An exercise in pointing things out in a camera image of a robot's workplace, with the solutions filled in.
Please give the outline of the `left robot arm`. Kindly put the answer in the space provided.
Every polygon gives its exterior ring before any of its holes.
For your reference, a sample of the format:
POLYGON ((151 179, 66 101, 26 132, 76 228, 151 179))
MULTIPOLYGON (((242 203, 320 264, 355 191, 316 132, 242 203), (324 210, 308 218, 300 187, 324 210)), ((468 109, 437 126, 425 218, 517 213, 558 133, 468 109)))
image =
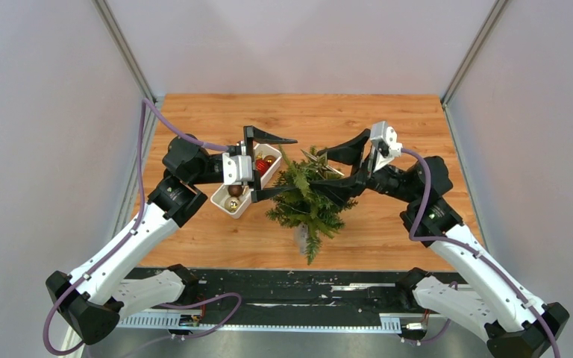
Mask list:
POLYGON ((155 246, 182 228, 204 205, 199 184, 223 183, 261 188, 256 144, 288 145, 287 139, 254 126, 242 141, 215 145, 178 131, 162 162, 163 179, 142 197, 136 216, 91 259, 70 273, 55 271, 46 280, 53 301, 47 321, 59 313, 84 345, 107 337, 130 315, 172 304, 189 309, 198 300, 198 279, 181 264, 142 280, 125 277, 155 246))

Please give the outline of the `small green christmas tree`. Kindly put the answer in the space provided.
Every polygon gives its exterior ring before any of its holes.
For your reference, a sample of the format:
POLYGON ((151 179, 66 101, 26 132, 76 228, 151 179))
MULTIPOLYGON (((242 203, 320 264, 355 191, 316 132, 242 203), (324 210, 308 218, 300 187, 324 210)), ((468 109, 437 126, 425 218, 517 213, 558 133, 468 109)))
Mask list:
MULTIPOLYGON (((312 146, 310 153, 318 154, 319 149, 312 146)), ((300 161, 289 159, 281 149, 284 170, 279 171, 276 186, 291 186, 293 189, 272 198, 273 207, 266 211, 266 217, 281 227, 292 228, 304 240, 301 254, 311 265, 318 256, 323 239, 333 239, 345 228, 341 214, 357 206, 351 199, 343 207, 338 207, 323 195, 309 187, 310 182, 325 180, 304 158, 300 161)))

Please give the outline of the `silver star ornament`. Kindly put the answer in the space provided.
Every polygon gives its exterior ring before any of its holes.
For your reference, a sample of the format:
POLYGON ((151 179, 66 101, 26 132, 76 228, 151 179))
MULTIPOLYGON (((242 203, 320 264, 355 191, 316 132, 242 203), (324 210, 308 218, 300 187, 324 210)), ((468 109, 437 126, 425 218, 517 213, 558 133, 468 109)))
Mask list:
POLYGON ((335 169, 328 163, 328 157, 326 154, 312 154, 305 150, 301 150, 301 153, 305 156, 308 163, 318 172, 322 179, 340 179, 345 176, 340 170, 335 169))

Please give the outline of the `red glitter ball ornament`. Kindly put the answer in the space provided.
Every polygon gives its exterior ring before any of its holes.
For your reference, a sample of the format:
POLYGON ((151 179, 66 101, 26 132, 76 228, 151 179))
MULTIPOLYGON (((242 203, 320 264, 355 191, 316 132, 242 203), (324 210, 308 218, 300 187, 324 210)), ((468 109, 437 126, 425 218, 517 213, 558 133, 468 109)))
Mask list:
POLYGON ((257 158, 255 160, 255 169, 258 171, 260 176, 265 175, 271 168, 271 163, 265 161, 264 159, 257 158))

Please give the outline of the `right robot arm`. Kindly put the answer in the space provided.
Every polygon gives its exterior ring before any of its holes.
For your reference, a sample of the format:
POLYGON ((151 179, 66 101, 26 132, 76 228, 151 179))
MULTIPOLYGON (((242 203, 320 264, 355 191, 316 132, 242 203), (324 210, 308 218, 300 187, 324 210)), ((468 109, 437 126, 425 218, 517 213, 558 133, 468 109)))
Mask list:
POLYGON ((404 201, 401 220, 409 238, 447 261, 471 287, 451 288, 418 268, 410 270, 396 291, 400 308, 433 310, 481 339, 494 357, 560 356, 558 339, 569 313, 526 289, 477 240, 447 203, 452 188, 440 157, 415 155, 415 164, 398 169, 394 159, 410 154, 392 128, 372 128, 319 156, 351 167, 348 177, 318 180, 313 191, 345 204, 363 191, 404 201))

